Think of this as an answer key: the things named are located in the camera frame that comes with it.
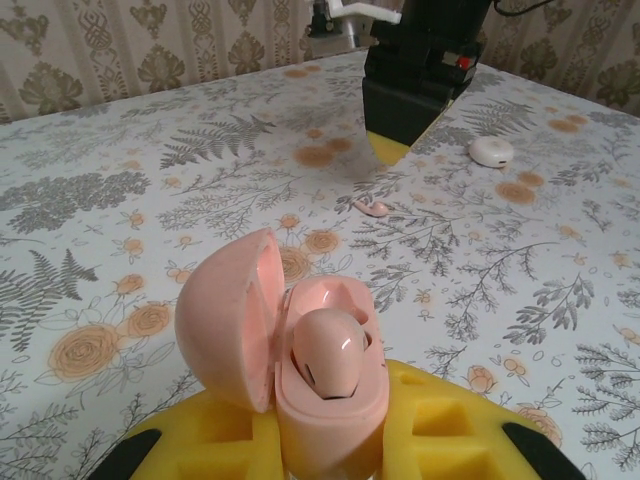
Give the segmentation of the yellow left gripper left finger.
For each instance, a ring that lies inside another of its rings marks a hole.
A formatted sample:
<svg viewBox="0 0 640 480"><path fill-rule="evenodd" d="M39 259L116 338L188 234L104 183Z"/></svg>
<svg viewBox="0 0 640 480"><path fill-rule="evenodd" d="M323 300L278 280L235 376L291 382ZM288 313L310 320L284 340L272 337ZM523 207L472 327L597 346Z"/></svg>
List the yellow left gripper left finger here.
<svg viewBox="0 0 640 480"><path fill-rule="evenodd" d="M288 479L275 412L206 392L141 422L97 467L97 480Z"/></svg>

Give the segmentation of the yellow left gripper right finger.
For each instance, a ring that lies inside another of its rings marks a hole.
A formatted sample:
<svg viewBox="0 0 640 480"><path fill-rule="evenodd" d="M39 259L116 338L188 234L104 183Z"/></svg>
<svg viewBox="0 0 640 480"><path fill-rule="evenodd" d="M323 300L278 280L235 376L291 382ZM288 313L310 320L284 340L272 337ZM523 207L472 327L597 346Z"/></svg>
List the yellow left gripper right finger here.
<svg viewBox="0 0 640 480"><path fill-rule="evenodd" d="M397 360L379 480L586 480L532 421Z"/></svg>

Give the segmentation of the white earbud charging case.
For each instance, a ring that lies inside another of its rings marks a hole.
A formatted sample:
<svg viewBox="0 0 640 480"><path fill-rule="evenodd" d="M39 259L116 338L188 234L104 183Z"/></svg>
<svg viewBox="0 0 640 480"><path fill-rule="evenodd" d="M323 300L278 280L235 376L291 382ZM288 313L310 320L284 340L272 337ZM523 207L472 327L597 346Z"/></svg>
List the white earbud charging case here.
<svg viewBox="0 0 640 480"><path fill-rule="evenodd" d="M473 161L488 168L503 168L514 158L514 148L506 140L496 136L475 138L468 148Z"/></svg>

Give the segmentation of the small pink lid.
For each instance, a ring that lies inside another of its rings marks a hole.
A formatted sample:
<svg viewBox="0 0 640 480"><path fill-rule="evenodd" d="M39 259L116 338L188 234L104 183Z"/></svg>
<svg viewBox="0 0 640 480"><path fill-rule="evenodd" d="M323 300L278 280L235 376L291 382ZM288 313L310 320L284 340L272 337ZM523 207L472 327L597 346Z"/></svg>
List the small pink lid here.
<svg viewBox="0 0 640 480"><path fill-rule="evenodd" d="M353 315L368 340L349 398L318 397L293 358L294 326L320 308ZM390 386L364 283L324 275L287 286L275 234L261 229L194 270L178 297L175 331L186 364L216 399L275 412L284 465L297 480L369 480L378 470Z"/></svg>

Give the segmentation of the pink wireless earbud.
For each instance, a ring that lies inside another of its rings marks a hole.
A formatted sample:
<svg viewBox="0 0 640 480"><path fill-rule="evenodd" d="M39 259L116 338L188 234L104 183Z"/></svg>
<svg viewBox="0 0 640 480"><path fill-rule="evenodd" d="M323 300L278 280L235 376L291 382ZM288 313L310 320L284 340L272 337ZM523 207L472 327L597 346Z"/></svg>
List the pink wireless earbud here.
<svg viewBox="0 0 640 480"><path fill-rule="evenodd" d="M292 354L308 386L323 400L351 397L368 340L356 318L337 308L305 313L293 328Z"/></svg>
<svg viewBox="0 0 640 480"><path fill-rule="evenodd" d="M352 206L361 213L374 218L382 218L390 213L389 207L380 201L374 201L369 204L365 204L362 201L354 201Z"/></svg>

